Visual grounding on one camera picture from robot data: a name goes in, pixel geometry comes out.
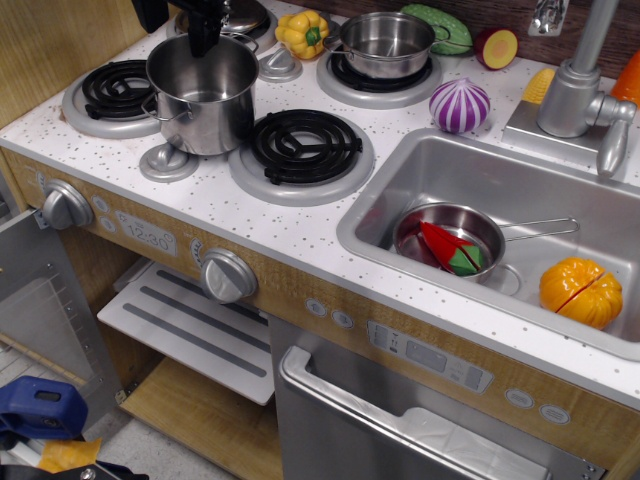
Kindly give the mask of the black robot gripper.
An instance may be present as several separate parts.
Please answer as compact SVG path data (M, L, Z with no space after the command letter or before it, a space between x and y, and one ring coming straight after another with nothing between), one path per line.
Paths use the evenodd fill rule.
M228 21L229 3L214 0L133 0L138 20L147 33L152 33L169 18L168 5L188 13L188 37L193 57L203 57L217 43Z

